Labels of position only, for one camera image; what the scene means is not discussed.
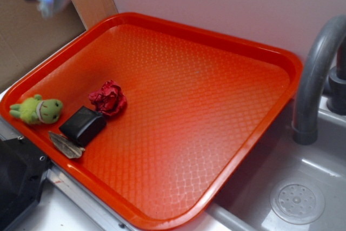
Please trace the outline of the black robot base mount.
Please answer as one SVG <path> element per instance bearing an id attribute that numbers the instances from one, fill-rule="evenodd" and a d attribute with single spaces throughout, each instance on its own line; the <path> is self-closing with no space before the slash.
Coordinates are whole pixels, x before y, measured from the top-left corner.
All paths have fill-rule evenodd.
<path id="1" fill-rule="evenodd" d="M 40 203 L 49 165 L 29 139 L 1 141 L 1 230 L 13 230 Z"/>

